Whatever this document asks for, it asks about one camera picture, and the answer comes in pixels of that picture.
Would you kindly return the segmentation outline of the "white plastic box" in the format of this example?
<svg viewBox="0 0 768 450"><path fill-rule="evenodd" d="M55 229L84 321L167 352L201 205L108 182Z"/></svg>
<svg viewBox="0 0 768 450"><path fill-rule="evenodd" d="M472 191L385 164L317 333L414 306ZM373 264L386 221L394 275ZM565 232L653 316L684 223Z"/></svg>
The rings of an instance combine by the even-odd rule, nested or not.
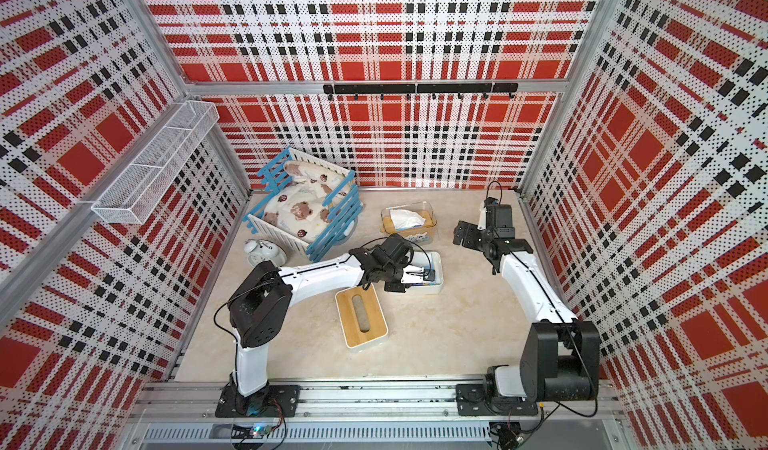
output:
<svg viewBox="0 0 768 450"><path fill-rule="evenodd" d="M444 272L442 257L438 252L417 251L405 268L401 283L407 293L435 295L442 291Z"/></svg>

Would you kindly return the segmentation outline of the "blue tissue pack front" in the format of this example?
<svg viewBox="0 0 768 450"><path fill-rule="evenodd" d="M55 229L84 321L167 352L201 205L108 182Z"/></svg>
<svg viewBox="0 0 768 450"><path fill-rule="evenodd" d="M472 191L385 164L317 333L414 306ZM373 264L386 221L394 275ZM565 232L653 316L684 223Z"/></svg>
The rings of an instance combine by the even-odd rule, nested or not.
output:
<svg viewBox="0 0 768 450"><path fill-rule="evenodd" d="M395 231L410 230L422 227L426 223L426 218L420 213L407 209L394 209L389 213Z"/></svg>

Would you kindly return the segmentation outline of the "blue tissue pack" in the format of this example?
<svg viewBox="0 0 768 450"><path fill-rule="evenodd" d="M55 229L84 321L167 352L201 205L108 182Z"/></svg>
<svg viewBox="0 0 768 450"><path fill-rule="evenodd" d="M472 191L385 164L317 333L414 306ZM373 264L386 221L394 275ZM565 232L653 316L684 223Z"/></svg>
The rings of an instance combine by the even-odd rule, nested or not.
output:
<svg viewBox="0 0 768 450"><path fill-rule="evenodd" d="M395 231L410 230L422 227L426 223L426 218L420 213L407 209L394 209L389 213Z"/></svg>
<svg viewBox="0 0 768 450"><path fill-rule="evenodd" d="M402 282L406 285L432 285L435 282L436 273L430 267L408 265L403 273Z"/></svg>

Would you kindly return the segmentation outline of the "clear plastic tissue box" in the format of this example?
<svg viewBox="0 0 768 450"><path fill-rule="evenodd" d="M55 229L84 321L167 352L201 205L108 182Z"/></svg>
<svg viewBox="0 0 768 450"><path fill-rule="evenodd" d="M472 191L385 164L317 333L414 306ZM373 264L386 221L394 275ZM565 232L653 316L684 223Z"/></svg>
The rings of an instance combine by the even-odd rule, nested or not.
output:
<svg viewBox="0 0 768 450"><path fill-rule="evenodd" d="M385 234L399 234L411 242L429 244L437 234L437 219L426 201L385 208L381 220Z"/></svg>

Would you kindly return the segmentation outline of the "white bamboo-lid tissue box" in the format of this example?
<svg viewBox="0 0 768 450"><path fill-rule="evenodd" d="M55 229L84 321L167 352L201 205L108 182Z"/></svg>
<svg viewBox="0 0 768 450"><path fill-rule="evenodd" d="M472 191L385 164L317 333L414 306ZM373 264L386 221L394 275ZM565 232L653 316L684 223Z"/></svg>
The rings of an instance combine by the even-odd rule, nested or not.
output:
<svg viewBox="0 0 768 450"><path fill-rule="evenodd" d="M350 351L362 351L388 337L389 328L373 284L368 289L339 291L335 303L345 346Z"/></svg>

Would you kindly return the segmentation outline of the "bamboo lid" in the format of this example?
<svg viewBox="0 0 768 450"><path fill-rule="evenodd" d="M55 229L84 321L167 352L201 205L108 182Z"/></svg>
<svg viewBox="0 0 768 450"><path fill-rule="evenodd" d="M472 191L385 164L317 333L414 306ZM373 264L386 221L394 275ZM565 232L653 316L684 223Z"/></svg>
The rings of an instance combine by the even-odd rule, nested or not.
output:
<svg viewBox="0 0 768 450"><path fill-rule="evenodd" d="M386 234L399 234L406 240L416 243L432 242L437 235L437 221L427 218L424 226L411 229L396 230L393 220L389 216L382 218L383 231Z"/></svg>

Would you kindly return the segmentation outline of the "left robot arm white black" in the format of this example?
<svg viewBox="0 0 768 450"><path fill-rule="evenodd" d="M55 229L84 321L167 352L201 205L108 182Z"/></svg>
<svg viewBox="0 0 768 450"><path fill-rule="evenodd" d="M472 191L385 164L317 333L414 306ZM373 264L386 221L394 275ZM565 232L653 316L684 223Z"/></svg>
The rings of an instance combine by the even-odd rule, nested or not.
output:
<svg viewBox="0 0 768 450"><path fill-rule="evenodd" d="M250 397L268 386L268 345L279 334L292 305L328 292L382 283L403 290L402 279L415 245L399 235L375 239L337 258L300 267L257 265L223 308L236 353L232 382L239 395Z"/></svg>

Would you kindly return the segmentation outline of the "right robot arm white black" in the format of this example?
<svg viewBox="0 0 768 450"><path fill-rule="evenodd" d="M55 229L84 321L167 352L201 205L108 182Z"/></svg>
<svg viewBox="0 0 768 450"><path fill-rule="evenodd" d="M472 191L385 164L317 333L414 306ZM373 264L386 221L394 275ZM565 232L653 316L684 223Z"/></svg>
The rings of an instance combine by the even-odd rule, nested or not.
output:
<svg viewBox="0 0 768 450"><path fill-rule="evenodd" d="M547 282L531 245L516 237L512 208L487 197L478 223L457 223L453 243L483 254L492 273L513 290L530 321L518 363L488 369L488 403L595 400L599 332L593 323L578 319Z"/></svg>

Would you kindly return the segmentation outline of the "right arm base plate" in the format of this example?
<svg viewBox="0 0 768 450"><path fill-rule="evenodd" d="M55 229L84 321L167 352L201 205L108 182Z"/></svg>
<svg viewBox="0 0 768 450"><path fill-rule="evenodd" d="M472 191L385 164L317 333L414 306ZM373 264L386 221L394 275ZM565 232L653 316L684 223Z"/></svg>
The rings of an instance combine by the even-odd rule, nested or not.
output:
<svg viewBox="0 0 768 450"><path fill-rule="evenodd" d="M460 416L536 416L538 405L523 397L505 397L495 394L482 384L458 384L457 411Z"/></svg>

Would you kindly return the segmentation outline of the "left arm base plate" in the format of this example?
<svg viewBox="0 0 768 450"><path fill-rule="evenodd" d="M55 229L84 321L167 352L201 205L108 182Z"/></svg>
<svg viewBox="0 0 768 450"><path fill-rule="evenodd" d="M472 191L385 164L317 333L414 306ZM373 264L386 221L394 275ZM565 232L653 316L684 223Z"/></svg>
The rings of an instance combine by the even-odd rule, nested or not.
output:
<svg viewBox="0 0 768 450"><path fill-rule="evenodd" d="M236 385L227 383L215 410L217 418L291 418L296 414L299 385L267 385L250 396L243 396Z"/></svg>

